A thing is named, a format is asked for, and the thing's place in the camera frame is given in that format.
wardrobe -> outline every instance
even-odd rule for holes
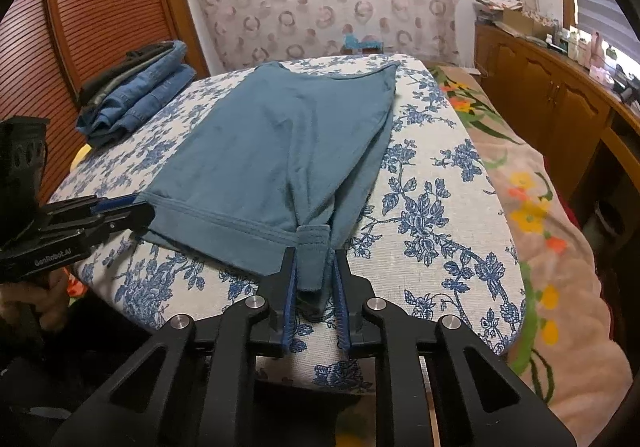
[[[15,0],[0,22],[0,119],[50,120],[40,191],[48,200],[84,145],[75,130],[76,95],[128,50],[181,39],[196,78],[209,75],[186,0]]]

teal garment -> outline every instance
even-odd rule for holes
[[[259,275],[296,247],[298,299],[319,318],[375,182],[393,122],[397,63],[364,75],[256,68],[219,100],[138,199],[145,239]]]

hand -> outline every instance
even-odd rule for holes
[[[68,278],[64,270],[54,270],[47,275],[49,289],[31,283],[0,284],[0,317],[11,326],[20,325],[18,303],[35,306],[40,315],[40,327],[44,331],[58,332],[66,324],[69,295],[66,293]]]

blue floral pattern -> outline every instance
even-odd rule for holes
[[[516,337],[526,310],[517,255],[486,170],[455,111],[423,65],[404,55],[335,56],[286,63],[293,71],[348,75],[398,61],[392,137],[377,182],[346,243],[353,273],[418,318],[459,315],[497,353]],[[251,70],[194,82],[122,143],[92,152],[52,200],[120,196],[151,183],[215,102]],[[177,313],[217,315],[257,290],[257,280],[193,253],[127,231],[76,265],[83,281],[148,329]],[[308,323],[296,316],[291,355],[257,359],[262,379],[370,392],[368,361],[337,346],[335,307]]]

stack of folded clothes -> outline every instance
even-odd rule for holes
[[[182,41],[144,46],[84,83],[76,129],[87,143],[95,148],[121,140],[176,97],[195,76],[181,63],[186,51]]]

